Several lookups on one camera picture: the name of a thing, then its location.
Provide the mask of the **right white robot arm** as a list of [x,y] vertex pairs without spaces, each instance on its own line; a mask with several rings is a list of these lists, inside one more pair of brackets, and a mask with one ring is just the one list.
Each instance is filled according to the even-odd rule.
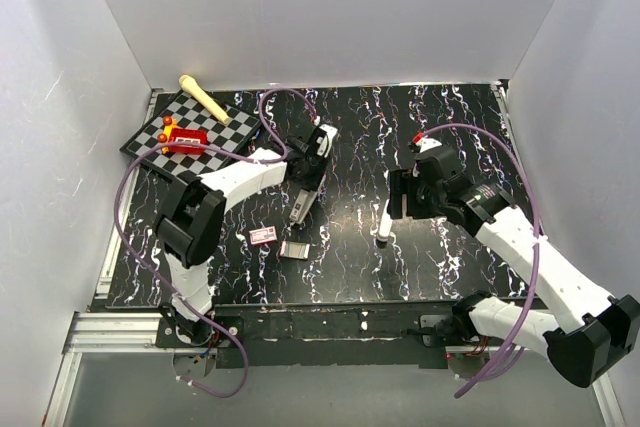
[[390,174],[389,198],[377,239],[388,240],[394,221],[443,218],[496,253],[542,300],[543,312],[476,292],[452,308],[447,328],[464,344],[501,338],[545,357],[580,388],[635,347],[639,302],[616,297],[572,265],[497,183],[475,182],[457,153],[432,138],[414,138],[414,164]]

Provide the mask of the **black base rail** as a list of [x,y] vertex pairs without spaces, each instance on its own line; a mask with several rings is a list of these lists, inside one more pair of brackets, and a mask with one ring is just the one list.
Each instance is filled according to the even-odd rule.
[[415,365],[446,369],[461,358],[481,365],[486,340],[466,342],[455,333],[427,334],[451,315],[450,301],[219,305],[213,318],[236,333],[197,343],[218,368],[270,366]]

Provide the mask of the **open staple box tray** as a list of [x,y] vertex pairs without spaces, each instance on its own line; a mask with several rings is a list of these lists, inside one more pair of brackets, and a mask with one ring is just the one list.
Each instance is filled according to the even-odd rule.
[[310,245],[308,243],[283,241],[278,255],[283,258],[307,260],[309,258]]

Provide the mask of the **red white staple box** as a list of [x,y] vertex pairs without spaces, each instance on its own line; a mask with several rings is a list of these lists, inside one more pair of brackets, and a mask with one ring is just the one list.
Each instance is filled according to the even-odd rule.
[[274,226],[270,226],[254,229],[249,232],[249,237],[252,245],[275,242],[277,240],[276,228]]

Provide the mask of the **red yellow toy bus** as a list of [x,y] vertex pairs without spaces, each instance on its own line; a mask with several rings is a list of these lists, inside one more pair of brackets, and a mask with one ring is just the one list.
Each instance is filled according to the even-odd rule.
[[180,128],[176,119],[164,116],[157,141],[163,145],[161,149],[163,154],[200,155],[205,152],[204,146],[208,144],[208,136],[205,130]]

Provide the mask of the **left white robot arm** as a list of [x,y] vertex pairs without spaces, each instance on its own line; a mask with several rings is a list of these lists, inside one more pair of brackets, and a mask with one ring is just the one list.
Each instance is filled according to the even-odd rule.
[[287,138],[285,158],[273,149],[259,148],[246,161],[201,176],[187,171],[174,179],[154,234],[177,289],[171,304],[182,318],[178,334],[188,345],[200,347],[212,337],[213,324],[204,316],[212,308],[207,263],[218,246],[225,214],[269,187],[291,182],[300,191],[289,219],[303,223],[326,178],[337,133],[335,127],[322,124],[306,140]]

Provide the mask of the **black white chessboard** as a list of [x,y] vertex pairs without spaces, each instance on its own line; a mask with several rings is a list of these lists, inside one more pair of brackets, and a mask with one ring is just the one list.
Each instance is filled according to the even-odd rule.
[[227,124],[221,123],[191,94],[174,93],[120,151],[134,159],[147,154],[141,164],[168,180],[185,171],[202,175],[219,170],[231,159],[204,147],[214,145],[241,154],[262,124],[249,108],[218,103],[230,118]]

